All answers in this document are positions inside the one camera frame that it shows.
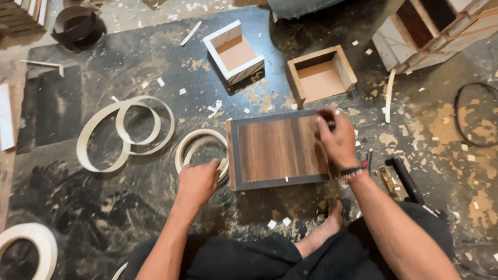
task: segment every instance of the black handle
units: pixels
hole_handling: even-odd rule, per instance
[[[417,185],[413,181],[410,173],[406,169],[406,166],[403,164],[403,161],[399,157],[395,156],[386,159],[385,164],[394,167],[394,170],[396,170],[396,174],[398,174],[398,177],[406,189],[406,193],[408,193],[410,200],[423,206],[425,204],[424,198],[418,190]]]

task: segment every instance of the left hand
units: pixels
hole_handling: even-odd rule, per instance
[[[178,192],[174,206],[194,219],[201,208],[216,191],[220,170],[217,170],[220,160],[214,158],[211,162],[193,165],[187,164],[179,175]]]

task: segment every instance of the person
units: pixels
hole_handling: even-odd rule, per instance
[[[343,173],[354,171],[346,177],[362,218],[341,229],[338,202],[323,224],[296,243],[283,237],[239,242],[189,236],[216,191],[220,161],[186,165],[164,229],[134,249],[124,279],[460,279],[450,262],[447,223],[417,204],[394,202],[360,169],[354,129],[341,110],[318,109],[316,123],[328,157]]]

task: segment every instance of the bare foot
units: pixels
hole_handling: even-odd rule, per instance
[[[329,217],[325,222],[310,232],[301,241],[294,244],[303,259],[316,251],[329,237],[336,234],[342,228],[343,218],[341,211],[342,203],[338,200],[334,206],[329,208]]]

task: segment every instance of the black pants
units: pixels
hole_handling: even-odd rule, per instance
[[[446,222],[417,204],[402,202],[400,206],[452,259],[453,240]],[[125,280],[135,279],[156,240],[149,239],[134,249],[124,271]],[[361,218],[330,237],[305,259],[294,244],[284,238],[239,242],[189,236],[180,279],[384,280],[396,277]]]

